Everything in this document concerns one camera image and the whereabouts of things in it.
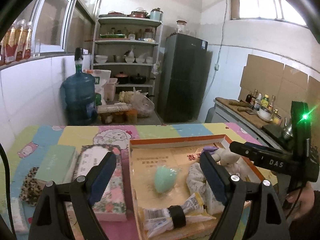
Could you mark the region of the right hand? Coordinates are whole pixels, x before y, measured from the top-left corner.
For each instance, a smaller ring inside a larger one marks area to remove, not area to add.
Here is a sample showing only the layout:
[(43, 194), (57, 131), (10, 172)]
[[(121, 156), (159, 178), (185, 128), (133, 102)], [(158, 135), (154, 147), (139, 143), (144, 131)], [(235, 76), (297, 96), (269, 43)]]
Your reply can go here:
[(290, 215), (286, 214), (286, 218), (289, 222), (303, 217), (310, 212), (315, 202), (315, 194), (312, 184), (307, 182), (303, 189), (289, 193), (285, 200), (287, 200), (290, 204), (295, 204), (295, 206), (292, 206), (289, 211), (291, 212)]

